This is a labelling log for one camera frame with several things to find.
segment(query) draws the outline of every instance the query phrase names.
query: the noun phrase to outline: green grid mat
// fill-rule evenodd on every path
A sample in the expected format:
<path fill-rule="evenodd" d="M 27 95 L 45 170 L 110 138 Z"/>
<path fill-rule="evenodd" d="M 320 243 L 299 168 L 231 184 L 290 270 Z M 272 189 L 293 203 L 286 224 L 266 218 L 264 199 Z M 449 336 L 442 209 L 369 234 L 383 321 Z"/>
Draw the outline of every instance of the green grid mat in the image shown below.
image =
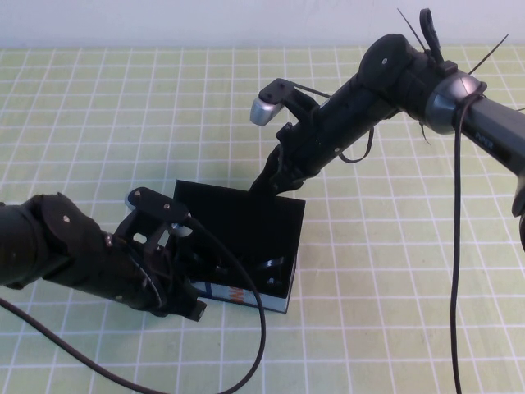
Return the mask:
<path fill-rule="evenodd" d="M 447 47 L 465 71 L 489 50 Z M 249 188 L 287 111 L 249 123 L 277 77 L 334 92 L 365 48 L 90 48 L 0 52 L 0 201 L 62 192 L 115 230 L 136 186 L 176 179 Z M 525 107 L 525 47 L 477 70 L 487 95 Z M 288 314 L 268 313 L 267 351 L 244 393 L 451 393 L 449 297 L 453 138 L 403 114 L 370 156 L 337 160 L 294 193 L 306 199 Z M 366 138 L 346 153 L 360 157 Z M 525 392 L 525 276 L 515 176 L 463 142 L 459 356 L 464 392 Z M 158 390 L 213 393 L 256 354 L 257 312 L 210 301 L 200 323 L 154 318 L 38 282 L 0 296 L 111 371 Z M 129 392 L 0 311 L 0 391 Z"/>

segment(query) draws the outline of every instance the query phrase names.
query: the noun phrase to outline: robotic arm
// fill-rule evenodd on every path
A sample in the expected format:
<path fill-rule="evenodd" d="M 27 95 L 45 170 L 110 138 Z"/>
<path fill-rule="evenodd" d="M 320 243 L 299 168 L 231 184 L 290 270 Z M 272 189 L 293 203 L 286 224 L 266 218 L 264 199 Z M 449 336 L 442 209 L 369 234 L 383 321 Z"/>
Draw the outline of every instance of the robotic arm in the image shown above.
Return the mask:
<path fill-rule="evenodd" d="M 486 85 L 443 60 L 428 10 L 422 11 L 421 23 L 431 50 L 421 53 L 403 35 L 388 34 L 367 50 L 357 74 L 320 105 L 287 80 L 274 80 L 261 90 L 253 101 L 252 123 L 266 125 L 283 107 L 299 121 L 277 132 L 280 143 L 251 191 L 297 190 L 377 123 L 399 112 L 439 134 L 453 133 L 463 101 Z M 523 216 L 525 115 L 480 97 L 467 111 L 462 132 L 516 174 L 512 214 Z"/>
<path fill-rule="evenodd" d="M 279 144 L 250 195 L 263 206 L 272 196 L 297 190 L 334 158 L 343 158 L 342 152 L 379 122 L 406 112 L 443 135 L 462 124 L 464 135 L 517 176 L 512 214 L 521 216 L 520 236 L 525 248 L 525 115 L 485 97 L 485 83 L 444 60 L 429 10 L 422 11 L 420 23 L 429 50 L 417 51 L 399 34 L 378 39 L 363 56 L 358 72 L 322 104 L 288 80 L 274 80 L 259 93 L 250 113 L 254 124 L 266 125 L 284 107 L 298 121 L 277 132 Z M 224 265 L 220 262 L 229 261 L 239 271 L 237 283 L 248 284 L 253 291 L 262 327 L 258 358 L 247 376 L 226 392 L 236 391 L 253 375 L 263 355 L 265 320 L 258 294 L 258 268 L 252 275 L 247 273 L 236 257 L 173 199 L 139 188 L 130 192 L 126 203 L 133 211 L 114 234 L 102 231 L 64 195 L 37 195 L 17 206 L 0 203 L 0 286 L 21 289 L 42 278 L 157 316 L 179 314 L 198 321 L 206 305 L 198 300 L 188 273 L 202 267 L 221 273 Z M 165 232 L 169 239 L 160 245 Z M 206 265 L 210 254 L 198 256 L 188 246 L 191 242 L 185 245 L 190 232 L 221 257 Z M 137 241 L 136 234 L 146 241 Z M 275 264 L 271 261 L 263 266 L 274 269 Z M 456 285 L 457 275 L 459 265 L 454 266 Z M 7 308 L 8 303 L 0 301 Z M 96 365 L 79 360 L 96 370 Z M 104 376 L 115 380 L 111 374 Z M 126 387 L 151 392 L 132 383 Z"/>

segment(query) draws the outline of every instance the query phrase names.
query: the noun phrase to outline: cutting mat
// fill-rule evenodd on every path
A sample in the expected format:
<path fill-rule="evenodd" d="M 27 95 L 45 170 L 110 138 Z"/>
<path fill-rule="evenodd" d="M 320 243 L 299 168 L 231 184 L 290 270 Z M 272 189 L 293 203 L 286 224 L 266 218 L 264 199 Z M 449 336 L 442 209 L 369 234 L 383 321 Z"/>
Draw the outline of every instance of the cutting mat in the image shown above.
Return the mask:
<path fill-rule="evenodd" d="M 0 200 L 62 192 L 114 230 L 136 186 L 176 179 L 249 188 L 293 118 L 249 123 L 276 77 L 334 92 L 365 48 L 61 48 L 0 52 Z M 489 47 L 448 47 L 469 70 Z M 525 107 L 525 47 L 477 71 L 488 96 Z M 454 390 L 450 366 L 453 138 L 404 115 L 377 128 L 370 157 L 334 161 L 289 194 L 307 200 L 288 314 L 269 313 L 267 351 L 244 393 L 422 394 Z M 346 153 L 360 157 L 366 138 Z M 525 276 L 515 177 L 463 142 L 459 356 L 464 392 L 525 392 Z M 154 318 L 38 282 L 0 290 L 124 378 L 213 393 L 241 378 L 256 311 L 209 302 L 200 323 Z M 2 394 L 129 392 L 0 312 Z"/>

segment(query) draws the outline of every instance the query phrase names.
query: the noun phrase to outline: white grid line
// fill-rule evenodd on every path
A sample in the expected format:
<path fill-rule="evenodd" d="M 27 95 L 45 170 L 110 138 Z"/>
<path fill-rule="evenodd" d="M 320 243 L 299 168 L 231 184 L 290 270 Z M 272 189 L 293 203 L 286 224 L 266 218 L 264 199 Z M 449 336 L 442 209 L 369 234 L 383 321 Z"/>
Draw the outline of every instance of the white grid line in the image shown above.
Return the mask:
<path fill-rule="evenodd" d="M 311 50 L 310 47 L 308 47 L 308 56 L 310 57 L 310 72 L 312 73 L 312 88 L 315 89 L 315 80 L 313 78 L 313 66 L 312 66 L 312 50 Z M 339 81 L 340 81 L 339 69 L 338 69 L 337 72 L 338 72 L 338 78 L 339 78 Z M 325 186 L 325 193 L 326 193 L 326 195 L 328 195 L 328 184 L 326 182 L 326 171 L 325 170 L 322 170 L 322 179 L 323 179 L 323 183 L 324 183 L 324 186 Z M 331 229 L 331 213 L 330 213 L 330 205 L 328 204 L 328 200 L 326 201 L 326 212 L 327 212 L 327 218 L 328 218 L 328 223 L 329 223 L 328 226 L 329 226 L 329 229 L 330 229 L 330 242 L 332 243 L 331 256 L 334 259 L 334 265 L 337 268 L 337 254 L 336 254 L 336 248 L 333 245 L 334 234 L 333 234 L 333 231 Z M 341 300 L 340 300 L 339 281 L 337 280 L 337 278 L 336 278 L 336 293 L 337 293 L 337 298 L 338 298 L 339 317 L 341 319 L 341 326 L 342 326 L 343 325 L 343 321 L 345 319 L 345 315 L 343 314 L 343 306 L 342 306 Z M 341 329 L 341 335 L 343 336 L 343 346 L 345 347 L 345 358 L 347 360 L 349 360 L 348 345 L 346 343 L 346 332 L 345 332 L 344 329 Z M 354 391 L 353 391 L 353 388 L 352 388 L 352 378 L 351 378 L 352 374 L 350 372 L 350 364 L 349 363 L 346 364 L 346 375 L 347 375 L 347 379 L 348 379 L 349 392 L 351 394 Z"/>
<path fill-rule="evenodd" d="M 78 64 L 78 61 L 79 61 L 79 58 L 80 58 L 80 54 L 82 53 L 82 50 L 79 50 L 79 52 L 76 54 L 76 58 L 75 58 L 75 65 L 73 66 L 73 70 L 76 68 L 76 65 Z M 66 101 L 66 96 L 64 95 L 64 99 L 62 100 L 62 106 L 63 106 L 63 103 L 64 101 Z M 82 135 L 82 132 L 84 131 L 84 128 L 85 128 L 85 123 L 88 119 L 88 116 L 86 114 L 86 117 L 84 119 L 84 127 L 82 129 L 82 131 L 80 132 L 80 135 Z M 69 185 L 69 182 L 71 180 L 71 172 L 73 170 L 73 163 L 75 162 L 75 159 L 77 157 L 77 154 L 78 154 L 78 151 L 79 151 L 79 147 L 80 147 L 80 140 L 81 140 L 81 137 L 79 138 L 79 143 L 76 145 L 76 148 L 75 148 L 75 153 L 73 155 L 73 160 L 71 161 L 71 165 L 70 165 L 70 168 L 69 168 L 69 172 L 67 173 L 67 178 L 66 178 L 66 184 L 64 185 L 63 189 L 62 189 L 62 193 L 66 193 L 66 189 Z M 69 290 L 69 295 L 67 297 L 68 301 L 71 302 L 72 298 L 73 298 L 73 289 L 70 289 Z M 66 322 L 67 322 L 67 316 L 69 314 L 69 308 L 70 308 L 70 305 L 71 304 L 67 304 L 66 305 L 66 312 L 64 313 L 64 318 L 62 320 L 62 325 L 61 325 L 61 328 L 60 328 L 60 333 L 58 334 L 59 337 L 62 337 L 63 333 L 64 333 L 64 330 L 66 329 Z M 55 373 L 55 364 L 57 363 L 57 357 L 58 357 L 58 351 L 59 349 L 55 349 L 55 354 L 53 355 L 53 358 L 52 358 L 52 367 L 51 367 L 51 372 L 49 373 L 49 379 L 48 379 L 48 385 L 46 386 L 46 394 L 49 394 L 49 390 L 51 389 L 51 382 L 53 381 L 53 375 Z"/>
<path fill-rule="evenodd" d="M 412 151 L 414 152 L 414 154 L 416 153 L 416 149 L 415 147 L 413 146 L 413 142 L 411 141 L 410 142 L 410 146 L 412 147 Z M 419 161 L 416 161 L 416 164 L 418 165 L 418 172 L 419 172 L 419 175 L 421 176 L 421 178 L 423 178 L 423 175 L 422 175 L 422 171 L 421 171 L 421 168 L 419 166 Z M 423 189 L 425 191 L 425 195 L 428 195 L 428 192 L 427 192 L 427 186 L 425 185 L 425 182 L 422 182 L 423 184 Z M 437 234 L 437 240 L 438 242 L 440 243 L 440 251 L 441 251 L 441 257 L 443 258 L 443 262 L 444 264 L 446 265 L 446 271 L 447 273 L 449 274 L 449 279 L 450 279 L 450 282 L 452 281 L 452 273 L 450 271 L 450 267 L 449 267 L 449 256 L 447 256 L 446 252 L 445 252 L 445 248 L 443 247 L 443 243 L 441 241 L 441 236 L 440 236 L 440 232 L 439 232 L 439 228 L 437 227 L 437 220 L 436 218 L 434 217 L 434 213 L 432 211 L 432 206 L 431 206 L 431 202 L 430 202 L 430 199 L 427 197 L 426 198 L 427 200 L 427 207 L 428 207 L 428 211 L 430 212 L 431 214 L 431 220 L 432 220 L 432 223 L 434 225 L 434 231 L 436 232 Z M 457 310 L 458 310 L 458 315 L 459 315 L 459 318 L 461 319 L 461 322 L 464 322 L 464 318 L 463 318 L 463 311 L 461 309 L 461 305 L 457 305 Z M 468 346 L 468 351 L 470 353 L 470 355 L 473 357 L 474 356 L 474 352 L 473 352 L 473 347 L 472 347 L 472 344 L 470 342 L 470 338 L 468 336 L 468 332 L 467 332 L 467 329 L 465 328 L 464 329 L 464 332 L 465 332 L 465 337 L 467 338 L 467 346 Z M 476 378 L 477 378 L 477 382 L 479 384 L 479 387 L 482 386 L 482 381 L 480 379 L 480 376 L 479 376 L 479 371 L 477 369 L 477 364 L 476 363 L 473 363 L 474 364 L 474 373 L 476 374 Z"/>
<path fill-rule="evenodd" d="M 132 52 L 130 51 L 130 56 L 128 57 L 128 64 L 126 66 L 125 75 L 127 75 L 127 72 L 130 69 L 131 56 L 132 56 Z M 122 99 L 122 96 L 119 96 L 118 103 L 116 105 L 117 108 L 119 108 L 121 106 L 121 99 Z M 102 177 L 103 177 L 104 169 L 106 167 L 106 160 L 107 160 L 107 156 L 109 155 L 109 149 L 111 147 L 111 142 L 112 142 L 113 132 L 115 131 L 115 127 L 116 127 L 116 113 L 115 113 L 115 116 L 113 118 L 113 126 L 111 128 L 110 133 L 109 133 L 109 141 L 107 142 L 106 153 L 104 154 L 104 163 L 102 165 L 102 168 L 100 170 L 100 174 L 99 174 L 99 177 L 98 177 L 97 188 L 96 188 L 96 190 L 94 192 L 94 198 L 95 199 L 98 196 L 98 193 L 100 191 L 100 185 L 102 184 L 101 180 L 102 180 Z M 92 207 L 91 207 L 91 212 L 90 212 L 90 215 L 89 215 L 90 217 L 92 217 L 93 214 L 94 214 L 95 206 L 96 205 L 93 204 Z M 111 302 L 110 300 L 105 300 L 104 301 L 104 312 L 103 312 L 102 322 L 100 324 L 100 330 L 101 331 L 100 331 L 100 333 L 98 335 L 97 350 L 96 350 L 96 353 L 95 353 L 95 360 L 94 360 L 95 362 L 98 362 L 98 357 L 100 356 L 100 348 L 102 346 L 102 336 L 103 336 L 104 328 L 106 326 L 107 310 L 109 308 L 109 303 L 110 302 Z M 89 380 L 89 394 L 91 394 L 93 392 L 93 388 L 94 388 L 94 384 L 95 384 L 95 377 L 96 377 L 95 372 L 92 372 L 91 373 L 91 379 Z"/>
<path fill-rule="evenodd" d="M 27 56 L 28 56 L 28 55 L 26 55 L 26 57 L 25 57 L 25 59 L 24 59 L 24 65 L 25 65 L 25 62 L 27 61 Z M 53 56 L 54 56 L 54 52 L 53 52 L 53 55 L 49 58 L 49 64 L 48 64 L 49 66 L 51 65 L 51 62 L 52 62 L 52 60 L 53 60 Z M 40 89 L 42 88 L 42 85 L 43 85 L 43 82 L 40 83 L 39 91 L 40 91 Z M 34 97 L 34 99 L 33 99 L 33 102 L 32 102 L 32 104 L 31 104 L 31 108 L 34 107 L 34 103 L 36 103 L 36 97 Z M 13 154 L 12 154 L 12 156 L 11 156 L 11 159 L 14 158 L 14 155 L 15 155 L 15 152 L 13 151 Z M 5 179 L 6 175 L 7 175 L 8 170 L 9 170 L 9 166 L 7 166 L 7 168 L 6 168 L 6 170 L 5 170 L 4 174 L 3 174 L 2 182 L 4 181 L 4 179 Z M 29 312 L 31 311 L 31 302 L 33 301 L 33 299 L 34 299 L 34 295 L 36 294 L 36 288 L 37 288 L 37 286 L 38 286 L 38 283 L 36 282 L 36 283 L 33 285 L 33 290 L 32 290 L 32 292 L 31 292 L 31 297 L 30 297 L 30 302 L 29 302 L 29 304 L 27 305 L 27 310 L 25 311 L 26 313 L 29 313 Z M 18 356 L 18 349 L 19 349 L 19 347 L 20 347 L 20 343 L 21 343 L 21 341 L 22 341 L 22 336 L 24 335 L 25 327 L 26 327 L 26 323 L 23 322 L 23 323 L 22 323 L 22 326 L 21 326 L 20 334 L 19 334 L 18 338 L 16 339 L 15 350 L 13 351 L 13 355 L 12 355 L 12 358 L 11 358 L 11 366 L 15 363 L 16 357 Z M 8 386 L 9 386 L 9 379 L 11 378 L 11 372 L 12 372 L 12 368 L 9 368 L 9 370 L 7 371 L 6 381 L 5 381 L 5 383 L 3 384 L 2 394 L 6 394 L 6 393 L 7 393 L 7 388 L 8 388 Z"/>
<path fill-rule="evenodd" d="M 358 167 L 352 167 L 352 168 L 353 168 L 354 175 L 357 176 L 358 175 Z M 357 182 L 357 193 L 358 193 L 357 199 L 359 201 L 359 208 L 360 208 L 360 211 L 361 211 L 361 221 L 362 222 L 366 222 L 367 219 L 365 217 L 365 211 L 364 211 L 364 207 L 363 207 L 363 195 L 361 194 L 361 186 L 359 185 L 359 182 Z M 326 193 L 326 201 L 328 202 L 328 198 L 327 197 L 328 197 L 328 193 Z M 376 270 L 377 269 L 376 269 L 374 261 L 373 261 L 372 248 L 371 248 L 370 238 L 368 236 L 367 226 L 364 227 L 364 235 L 365 235 L 365 241 L 366 241 L 366 245 L 367 245 L 368 259 L 369 259 L 369 263 L 370 263 L 370 270 L 372 272 L 374 292 L 376 294 L 374 298 L 377 301 L 377 310 L 379 311 L 379 319 L 380 319 L 380 322 L 381 322 L 381 330 L 383 332 L 383 341 L 385 341 L 385 350 L 386 350 L 386 357 L 388 359 L 388 369 L 389 369 L 389 375 L 390 375 L 390 382 L 392 384 L 393 393 L 397 394 L 397 388 L 396 388 L 396 385 L 395 385 L 395 378 L 394 378 L 394 370 L 392 369 L 392 362 L 391 362 L 391 355 L 390 355 L 390 346 L 389 346 L 389 343 L 388 343 L 388 337 L 386 335 L 385 318 L 383 317 L 383 310 L 381 308 L 381 297 L 379 296 L 379 289 L 378 289 L 378 285 L 377 285 L 377 278 L 376 278 Z"/>
<path fill-rule="evenodd" d="M 144 119 L 143 119 L 143 123 L 142 123 L 142 129 L 140 131 L 140 137 L 139 137 L 139 147 L 137 148 L 137 155 L 135 157 L 135 166 L 133 168 L 133 176 L 131 177 L 131 179 L 135 179 L 136 177 L 136 174 L 137 174 L 137 167 L 139 165 L 139 156 L 140 156 L 140 147 L 142 145 L 142 139 L 143 139 L 143 136 L 144 136 L 144 128 L 145 128 L 145 124 L 146 124 L 146 118 L 148 116 L 148 109 L 149 109 L 149 103 L 150 103 L 150 98 L 151 98 L 151 91 L 152 91 L 152 87 L 153 87 L 153 79 L 155 77 L 155 65 L 157 64 L 157 55 L 158 55 L 158 50 L 155 50 L 155 54 L 153 55 L 153 68 L 152 68 L 152 72 L 151 72 L 151 80 L 149 81 L 149 92 L 148 92 L 148 96 L 146 98 L 146 111 L 144 111 Z M 131 183 L 131 189 L 133 190 L 135 187 L 134 187 L 134 182 Z M 145 324 L 146 324 L 146 315 L 148 314 L 148 312 L 142 312 L 142 323 L 141 323 L 141 330 L 140 330 L 140 335 L 139 335 L 139 346 L 137 348 L 137 358 L 136 358 L 136 366 L 135 366 L 135 373 L 133 375 L 133 383 L 137 383 L 137 379 L 139 377 L 139 367 L 140 367 L 140 352 L 142 351 L 142 340 L 143 340 L 143 333 L 144 333 L 144 327 L 145 327 Z"/>
<path fill-rule="evenodd" d="M 288 78 L 288 75 L 286 74 L 286 50 L 285 48 L 283 48 L 283 61 L 285 63 L 285 74 L 284 74 L 284 78 L 287 79 Z M 286 120 L 287 121 L 290 121 L 290 113 L 287 111 L 286 112 Z M 295 193 L 295 190 L 292 192 L 292 195 L 294 196 L 294 198 L 296 198 L 296 193 Z M 300 251 L 298 251 L 298 263 L 297 263 L 297 266 L 300 267 L 300 260 L 299 260 L 299 256 L 300 256 Z M 302 330 L 301 330 L 301 339 L 302 339 L 302 345 L 303 345 L 303 359 L 304 359 L 304 387 L 305 387 L 305 394 L 309 394 L 310 393 L 310 387 L 309 387 L 309 384 L 308 384 L 308 363 L 307 363 L 307 351 L 306 351 L 306 331 L 305 331 L 305 324 L 304 324 L 304 302 L 303 302 L 303 276 L 301 275 L 301 272 L 298 271 L 296 274 L 296 280 L 295 280 L 295 283 L 296 283 L 296 286 L 298 286 L 298 292 L 299 292 L 299 313 L 300 313 L 300 316 L 301 316 L 301 327 L 302 327 Z"/>
<path fill-rule="evenodd" d="M 394 192 L 394 187 L 392 186 L 392 181 L 390 179 L 390 171 L 388 169 L 388 165 L 387 165 L 387 161 L 386 161 L 386 155 L 385 155 L 385 149 L 383 147 L 383 141 L 379 140 L 378 144 L 381 147 L 381 153 L 382 153 L 382 156 L 384 158 L 384 163 L 385 163 L 385 168 L 386 168 L 386 175 L 387 175 L 387 179 L 388 179 L 388 185 L 390 187 L 390 196 L 393 196 L 395 194 L 395 192 Z M 406 258 L 407 265 L 409 266 L 410 281 L 412 283 L 414 294 L 416 295 L 415 300 L 416 300 L 416 304 L 418 306 L 419 318 L 421 319 L 421 323 L 423 325 L 423 333 L 424 333 L 424 336 L 425 336 L 426 348 L 427 348 L 427 352 L 428 352 L 429 358 L 431 360 L 432 375 L 433 375 L 433 378 L 434 378 L 434 383 L 436 384 L 437 391 L 439 392 L 440 391 L 440 384 L 439 384 L 439 380 L 437 378 L 436 366 L 434 365 L 434 360 L 433 360 L 433 356 L 432 356 L 432 349 L 430 347 L 430 341 L 428 339 L 428 332 L 427 332 L 427 328 L 426 328 L 426 324 L 425 324 L 425 318 L 423 317 L 421 303 L 419 302 L 418 287 L 416 286 L 416 282 L 415 282 L 415 279 L 414 279 L 414 276 L 413 276 L 412 263 L 410 261 L 409 252 L 407 250 L 407 245 L 406 245 L 406 242 L 405 242 L 403 227 L 401 226 L 401 221 L 399 220 L 400 219 L 399 210 L 398 210 L 396 204 L 394 204 L 394 212 L 395 212 L 395 218 L 397 219 L 397 223 L 398 223 L 399 233 L 401 234 L 401 243 L 403 245 L 404 257 Z"/>

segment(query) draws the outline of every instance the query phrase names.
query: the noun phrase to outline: black box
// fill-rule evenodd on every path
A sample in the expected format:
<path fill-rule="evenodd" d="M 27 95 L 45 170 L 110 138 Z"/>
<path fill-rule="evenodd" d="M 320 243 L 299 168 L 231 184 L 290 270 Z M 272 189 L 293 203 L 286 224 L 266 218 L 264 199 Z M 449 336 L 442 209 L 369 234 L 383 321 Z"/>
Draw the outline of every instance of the black box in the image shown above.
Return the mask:
<path fill-rule="evenodd" d="M 240 260 L 259 290 L 264 307 L 286 313 L 305 202 L 189 181 L 176 182 L 173 199 L 186 205 L 191 216 Z M 246 283 L 234 268 L 221 264 L 199 240 L 187 242 L 181 248 L 181 253 L 187 254 L 185 271 L 202 297 L 256 306 L 253 292 L 246 290 Z"/>

